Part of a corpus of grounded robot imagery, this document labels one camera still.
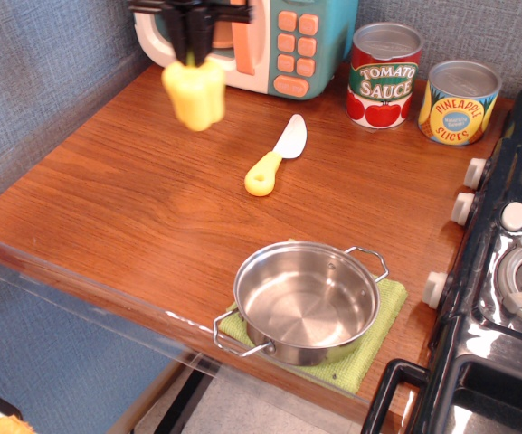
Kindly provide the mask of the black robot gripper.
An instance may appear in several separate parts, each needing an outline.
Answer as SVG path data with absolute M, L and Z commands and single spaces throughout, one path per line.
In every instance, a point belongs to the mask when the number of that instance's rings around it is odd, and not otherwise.
M 185 14 L 188 13 L 188 36 L 195 66 L 201 66 L 212 51 L 215 21 L 247 24 L 253 10 L 249 1 L 233 5 L 215 1 L 157 0 L 130 0 L 128 9 L 138 14 L 163 15 L 176 59 L 181 63 L 187 60 Z

